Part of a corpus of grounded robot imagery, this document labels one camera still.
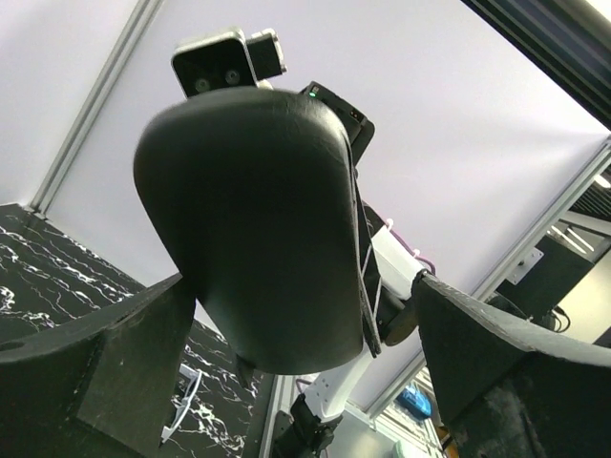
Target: dark ceiling beam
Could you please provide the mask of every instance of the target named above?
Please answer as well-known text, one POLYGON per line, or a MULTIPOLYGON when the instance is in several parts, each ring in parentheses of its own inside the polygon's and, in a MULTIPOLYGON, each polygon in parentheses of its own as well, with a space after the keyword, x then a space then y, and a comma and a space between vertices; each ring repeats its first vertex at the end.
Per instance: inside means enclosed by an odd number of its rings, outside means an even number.
POLYGON ((611 23, 585 0, 461 0, 611 130, 611 23))

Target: ceiling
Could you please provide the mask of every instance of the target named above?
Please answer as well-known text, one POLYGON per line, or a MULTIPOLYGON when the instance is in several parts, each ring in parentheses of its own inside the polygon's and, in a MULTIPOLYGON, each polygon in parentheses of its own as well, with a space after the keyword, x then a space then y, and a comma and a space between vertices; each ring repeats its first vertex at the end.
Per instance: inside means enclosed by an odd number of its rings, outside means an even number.
MULTIPOLYGON (((602 176, 611 181, 611 165, 602 176)), ((571 207, 571 211, 611 222, 611 189, 605 189, 597 183, 592 184, 571 207)))

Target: black marble table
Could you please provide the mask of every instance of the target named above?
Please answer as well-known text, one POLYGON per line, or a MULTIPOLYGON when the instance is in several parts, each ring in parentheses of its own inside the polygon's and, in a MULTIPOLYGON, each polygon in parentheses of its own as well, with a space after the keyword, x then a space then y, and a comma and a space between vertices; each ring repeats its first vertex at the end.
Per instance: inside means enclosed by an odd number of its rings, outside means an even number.
MULTIPOLYGON (((128 298, 143 286, 18 205, 0 206, 0 344, 59 326, 128 298)), ((221 335, 194 322, 183 362, 202 382, 181 427, 160 457, 239 457, 262 377, 249 389, 232 372, 221 335)), ((177 402, 186 381, 179 378, 177 402)))

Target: metal bracket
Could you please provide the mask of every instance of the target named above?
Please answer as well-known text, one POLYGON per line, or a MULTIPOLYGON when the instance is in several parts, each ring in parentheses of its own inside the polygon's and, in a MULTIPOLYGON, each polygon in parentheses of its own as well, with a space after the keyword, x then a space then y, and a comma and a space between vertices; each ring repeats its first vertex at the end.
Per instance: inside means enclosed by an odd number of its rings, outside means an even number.
POLYGON ((533 267, 543 258, 543 252, 533 248, 516 268, 509 274, 507 281, 511 284, 518 284, 522 281, 533 267))

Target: beige wall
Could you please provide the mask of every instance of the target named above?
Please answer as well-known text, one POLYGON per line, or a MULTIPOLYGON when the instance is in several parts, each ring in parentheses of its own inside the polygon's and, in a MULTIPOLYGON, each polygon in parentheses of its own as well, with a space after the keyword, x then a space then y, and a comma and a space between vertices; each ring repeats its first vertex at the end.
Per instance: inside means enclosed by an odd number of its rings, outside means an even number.
POLYGON ((571 317, 565 335, 593 343, 611 326, 611 251, 564 298, 560 307, 571 317))

